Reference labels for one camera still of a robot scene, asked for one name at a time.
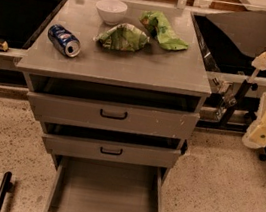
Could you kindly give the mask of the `grey middle drawer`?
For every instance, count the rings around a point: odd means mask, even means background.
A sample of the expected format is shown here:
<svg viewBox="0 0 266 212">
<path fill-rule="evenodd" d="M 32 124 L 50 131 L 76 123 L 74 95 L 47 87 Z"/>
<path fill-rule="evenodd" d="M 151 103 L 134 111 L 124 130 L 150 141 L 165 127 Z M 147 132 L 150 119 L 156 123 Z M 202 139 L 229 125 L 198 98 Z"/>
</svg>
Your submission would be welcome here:
<svg viewBox="0 0 266 212">
<path fill-rule="evenodd" d="M 44 134 L 43 142 L 48 153 L 77 158 L 107 160 L 119 163 L 171 168 L 180 155 L 179 150 L 145 145 L 115 143 L 97 139 Z"/>
</svg>

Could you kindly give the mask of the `green rice chip bag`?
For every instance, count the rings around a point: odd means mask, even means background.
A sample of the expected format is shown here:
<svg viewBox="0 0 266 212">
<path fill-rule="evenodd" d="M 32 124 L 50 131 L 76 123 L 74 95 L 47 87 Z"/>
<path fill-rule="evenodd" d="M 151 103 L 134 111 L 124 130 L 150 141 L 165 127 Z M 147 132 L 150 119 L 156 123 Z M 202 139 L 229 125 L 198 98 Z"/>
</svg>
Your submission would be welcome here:
<svg viewBox="0 0 266 212">
<path fill-rule="evenodd" d="M 171 51 L 187 50 L 189 44 L 178 37 L 162 11 L 144 11 L 139 21 L 158 42 L 160 48 Z"/>
</svg>

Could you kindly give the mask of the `black tray stand table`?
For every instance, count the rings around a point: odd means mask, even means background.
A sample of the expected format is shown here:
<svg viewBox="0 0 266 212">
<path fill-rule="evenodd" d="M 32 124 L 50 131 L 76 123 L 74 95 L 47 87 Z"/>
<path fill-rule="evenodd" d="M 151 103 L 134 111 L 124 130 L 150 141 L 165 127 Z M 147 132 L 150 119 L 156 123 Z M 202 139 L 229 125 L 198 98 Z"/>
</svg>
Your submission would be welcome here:
<svg viewBox="0 0 266 212">
<path fill-rule="evenodd" d="M 254 68 L 253 59 L 266 51 L 266 12 L 214 13 L 196 18 L 199 45 L 208 71 L 243 78 L 231 82 L 226 92 L 213 92 L 208 99 L 216 107 L 216 120 L 199 122 L 202 127 L 244 131 L 256 119 L 260 97 L 248 93 L 259 91 L 259 85 L 248 80 Z"/>
</svg>

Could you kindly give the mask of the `grey drawer cabinet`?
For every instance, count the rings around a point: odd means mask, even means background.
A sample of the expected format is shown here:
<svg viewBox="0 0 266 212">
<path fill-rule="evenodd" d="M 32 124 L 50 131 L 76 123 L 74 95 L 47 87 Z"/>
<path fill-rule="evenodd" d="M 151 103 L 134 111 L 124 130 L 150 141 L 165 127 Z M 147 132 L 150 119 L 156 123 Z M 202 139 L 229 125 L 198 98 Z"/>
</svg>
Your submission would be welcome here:
<svg viewBox="0 0 266 212">
<path fill-rule="evenodd" d="M 191 13 L 163 10 L 173 30 L 189 43 L 185 51 L 165 51 L 154 41 L 137 52 L 110 51 L 94 41 L 107 29 L 98 16 L 97 1 L 67 0 L 54 18 L 80 40 L 78 56 L 67 59 L 41 34 L 17 64 L 29 92 L 199 114 L 211 90 Z M 179 156 L 186 150 L 187 139 L 38 122 L 43 135 L 169 148 L 179 150 Z"/>
</svg>

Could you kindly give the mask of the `white ceramic bowl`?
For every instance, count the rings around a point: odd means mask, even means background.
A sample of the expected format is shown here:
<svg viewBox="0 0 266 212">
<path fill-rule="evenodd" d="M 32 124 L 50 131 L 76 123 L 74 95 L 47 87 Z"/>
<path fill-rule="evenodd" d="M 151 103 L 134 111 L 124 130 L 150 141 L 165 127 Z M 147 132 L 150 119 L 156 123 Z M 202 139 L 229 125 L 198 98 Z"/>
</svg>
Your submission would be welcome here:
<svg viewBox="0 0 266 212">
<path fill-rule="evenodd" d="M 99 0 L 96 8 L 99 16 L 107 25 L 118 24 L 128 11 L 128 6 L 121 0 Z"/>
</svg>

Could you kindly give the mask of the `grey open bottom drawer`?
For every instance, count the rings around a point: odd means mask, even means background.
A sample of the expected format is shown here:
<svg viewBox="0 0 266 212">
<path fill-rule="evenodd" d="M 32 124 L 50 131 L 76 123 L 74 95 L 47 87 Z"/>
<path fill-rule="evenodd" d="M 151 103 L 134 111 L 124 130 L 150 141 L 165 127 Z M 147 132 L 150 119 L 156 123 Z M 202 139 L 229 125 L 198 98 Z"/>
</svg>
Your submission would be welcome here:
<svg viewBox="0 0 266 212">
<path fill-rule="evenodd" d="M 66 157 L 43 212 L 162 212 L 159 168 Z"/>
</svg>

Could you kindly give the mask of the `blue soda can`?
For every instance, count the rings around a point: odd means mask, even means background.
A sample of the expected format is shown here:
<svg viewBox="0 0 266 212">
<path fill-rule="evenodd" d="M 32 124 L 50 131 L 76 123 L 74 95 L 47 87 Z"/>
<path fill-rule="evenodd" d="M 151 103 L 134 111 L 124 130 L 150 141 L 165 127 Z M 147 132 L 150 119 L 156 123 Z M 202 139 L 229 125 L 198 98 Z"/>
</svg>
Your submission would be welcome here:
<svg viewBox="0 0 266 212">
<path fill-rule="evenodd" d="M 51 26 L 48 29 L 48 38 L 55 48 L 68 58 L 74 58 L 81 50 L 80 41 L 62 25 Z"/>
</svg>

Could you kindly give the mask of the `yellow tape measure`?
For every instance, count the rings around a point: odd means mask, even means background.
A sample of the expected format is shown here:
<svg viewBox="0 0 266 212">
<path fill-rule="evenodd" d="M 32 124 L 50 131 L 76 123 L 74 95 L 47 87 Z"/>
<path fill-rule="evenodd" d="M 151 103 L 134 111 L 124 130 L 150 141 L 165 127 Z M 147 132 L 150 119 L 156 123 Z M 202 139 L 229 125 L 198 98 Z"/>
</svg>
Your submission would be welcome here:
<svg viewBox="0 0 266 212">
<path fill-rule="evenodd" d="M 7 52 L 9 50 L 8 43 L 6 40 L 0 38 L 0 51 Z"/>
</svg>

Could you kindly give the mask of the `crumpled green snack bag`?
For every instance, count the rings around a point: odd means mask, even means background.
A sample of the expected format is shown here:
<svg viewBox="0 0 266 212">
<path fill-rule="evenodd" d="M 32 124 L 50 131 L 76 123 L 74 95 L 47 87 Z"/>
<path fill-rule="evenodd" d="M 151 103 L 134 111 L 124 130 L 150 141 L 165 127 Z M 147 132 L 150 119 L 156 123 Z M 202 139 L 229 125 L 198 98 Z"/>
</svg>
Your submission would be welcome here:
<svg viewBox="0 0 266 212">
<path fill-rule="evenodd" d="M 136 26 L 123 23 L 100 33 L 94 41 L 98 41 L 105 49 L 136 52 L 150 43 L 150 38 Z"/>
</svg>

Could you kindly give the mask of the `grey top drawer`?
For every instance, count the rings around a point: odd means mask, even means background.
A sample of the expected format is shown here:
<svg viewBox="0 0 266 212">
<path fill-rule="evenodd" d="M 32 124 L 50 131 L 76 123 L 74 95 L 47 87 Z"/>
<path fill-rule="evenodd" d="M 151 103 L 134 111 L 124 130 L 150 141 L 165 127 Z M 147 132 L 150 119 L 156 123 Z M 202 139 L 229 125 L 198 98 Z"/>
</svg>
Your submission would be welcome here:
<svg viewBox="0 0 266 212">
<path fill-rule="evenodd" d="M 199 114 L 28 92 L 38 121 L 187 139 Z"/>
</svg>

